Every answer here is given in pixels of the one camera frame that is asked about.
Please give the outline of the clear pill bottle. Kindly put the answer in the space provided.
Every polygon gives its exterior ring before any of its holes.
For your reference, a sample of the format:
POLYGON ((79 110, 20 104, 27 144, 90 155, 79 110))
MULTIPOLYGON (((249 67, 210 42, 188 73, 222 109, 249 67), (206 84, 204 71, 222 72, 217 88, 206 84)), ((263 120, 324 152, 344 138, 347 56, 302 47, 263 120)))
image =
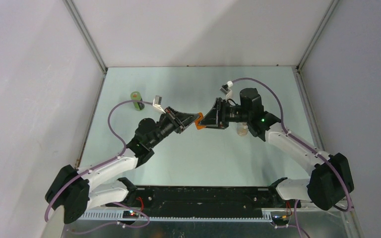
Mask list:
POLYGON ((237 134, 239 136, 246 136, 249 132, 249 128, 246 122, 237 123, 237 134))

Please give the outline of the orange pill box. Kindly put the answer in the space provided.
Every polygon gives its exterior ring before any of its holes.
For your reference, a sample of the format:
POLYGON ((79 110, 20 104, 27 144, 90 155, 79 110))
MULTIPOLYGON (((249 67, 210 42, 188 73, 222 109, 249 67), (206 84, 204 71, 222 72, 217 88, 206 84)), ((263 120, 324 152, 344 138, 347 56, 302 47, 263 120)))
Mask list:
POLYGON ((197 130, 201 130, 206 128, 205 125, 202 125, 200 122, 203 120, 204 115, 203 113, 198 113, 198 119, 195 120, 194 124, 197 130))

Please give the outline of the green pill bottle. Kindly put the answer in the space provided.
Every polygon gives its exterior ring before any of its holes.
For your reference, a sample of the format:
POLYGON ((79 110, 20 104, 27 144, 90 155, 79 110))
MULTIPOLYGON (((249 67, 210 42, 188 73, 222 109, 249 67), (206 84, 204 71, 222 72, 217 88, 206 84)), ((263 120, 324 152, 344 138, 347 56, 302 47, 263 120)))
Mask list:
POLYGON ((141 94, 138 91, 131 92, 130 99, 133 100, 133 105, 137 111, 142 111, 145 107, 141 94))

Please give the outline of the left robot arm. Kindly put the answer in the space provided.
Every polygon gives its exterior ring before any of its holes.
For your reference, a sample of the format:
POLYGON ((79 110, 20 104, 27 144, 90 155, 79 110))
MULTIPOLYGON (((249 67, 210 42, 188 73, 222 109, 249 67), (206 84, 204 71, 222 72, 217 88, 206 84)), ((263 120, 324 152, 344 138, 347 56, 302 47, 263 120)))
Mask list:
POLYGON ((71 165, 62 167, 45 195, 48 203, 45 221, 49 221, 50 211, 59 207, 63 208, 63 223, 70 224, 87 210, 108 203, 120 202, 127 207, 134 205, 137 193, 127 178, 117 179, 112 184, 107 181, 145 164, 162 140, 173 132, 182 133, 200 118, 201 113, 183 113, 167 107, 158 121, 142 119, 134 137, 124 144, 120 154, 93 166, 79 169, 71 165))

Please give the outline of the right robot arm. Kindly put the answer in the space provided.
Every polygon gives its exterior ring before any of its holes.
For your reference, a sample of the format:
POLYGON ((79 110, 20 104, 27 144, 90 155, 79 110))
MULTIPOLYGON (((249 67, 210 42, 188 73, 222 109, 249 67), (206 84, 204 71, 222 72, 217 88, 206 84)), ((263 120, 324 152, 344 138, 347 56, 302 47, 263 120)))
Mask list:
POLYGON ((288 200, 312 202, 329 210, 354 190, 348 159, 341 153, 321 151, 286 129, 282 119, 264 110, 255 88, 240 91, 240 103, 216 98, 211 110, 196 121, 198 129, 226 129, 229 123, 244 123, 253 137, 287 153, 309 176, 308 179, 282 178, 269 193, 269 202, 282 207, 288 200))

